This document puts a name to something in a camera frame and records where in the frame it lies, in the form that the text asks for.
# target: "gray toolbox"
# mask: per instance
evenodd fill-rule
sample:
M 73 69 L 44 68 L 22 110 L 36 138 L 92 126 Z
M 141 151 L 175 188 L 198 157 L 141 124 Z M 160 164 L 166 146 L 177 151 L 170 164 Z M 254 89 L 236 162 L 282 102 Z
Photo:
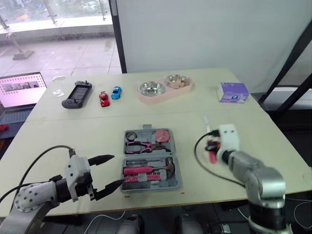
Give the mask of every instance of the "gray toolbox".
M 145 124 L 143 130 L 126 131 L 124 152 L 121 178 L 125 181 L 120 187 L 123 193 L 170 191 L 180 187 L 178 162 L 173 156 L 175 142 L 169 129 L 153 129 L 151 124 Z

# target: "blue toy car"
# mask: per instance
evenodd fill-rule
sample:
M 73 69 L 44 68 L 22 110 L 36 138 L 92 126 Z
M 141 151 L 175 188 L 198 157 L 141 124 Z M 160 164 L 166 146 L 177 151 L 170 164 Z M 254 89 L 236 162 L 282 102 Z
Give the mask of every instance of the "blue toy car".
M 119 86 L 115 86 L 112 92 L 112 99 L 119 99 L 121 95 L 121 88 Z

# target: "toy car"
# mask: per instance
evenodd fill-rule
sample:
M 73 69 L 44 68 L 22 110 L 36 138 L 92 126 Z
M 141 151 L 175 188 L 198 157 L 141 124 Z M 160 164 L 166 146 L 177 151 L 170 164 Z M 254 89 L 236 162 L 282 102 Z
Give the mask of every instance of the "toy car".
M 115 86 L 112 92 L 112 99 L 119 99 L 121 95 L 121 88 L 119 86 Z
M 105 91 L 101 92 L 99 95 L 99 99 L 101 101 L 101 106 L 109 106 L 109 100 L 108 100 L 108 95 Z

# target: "stainless steel bowl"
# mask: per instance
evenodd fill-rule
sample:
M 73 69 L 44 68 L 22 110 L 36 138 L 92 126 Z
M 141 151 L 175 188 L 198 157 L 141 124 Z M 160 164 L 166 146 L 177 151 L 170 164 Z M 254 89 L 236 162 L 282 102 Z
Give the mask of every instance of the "stainless steel bowl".
M 178 81 L 184 82 L 183 87 L 190 85 L 189 79 L 185 76 L 182 76 L 182 75 L 169 75 L 169 76 L 166 76 L 166 78 L 165 78 L 166 85 L 171 87 L 171 88 L 174 88 L 174 87 L 170 86 L 170 83 L 174 83 L 174 82 L 178 82 Z
M 139 86 L 140 93 L 147 97 L 154 97 L 165 92 L 165 86 L 155 81 L 149 81 Z

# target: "laptop screen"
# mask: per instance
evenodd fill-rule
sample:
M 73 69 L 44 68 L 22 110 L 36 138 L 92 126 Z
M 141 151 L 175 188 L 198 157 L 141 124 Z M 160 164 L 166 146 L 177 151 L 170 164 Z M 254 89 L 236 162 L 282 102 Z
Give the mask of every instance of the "laptop screen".
M 5 108 L 36 104 L 45 90 L 40 72 L 0 78 L 0 101 Z

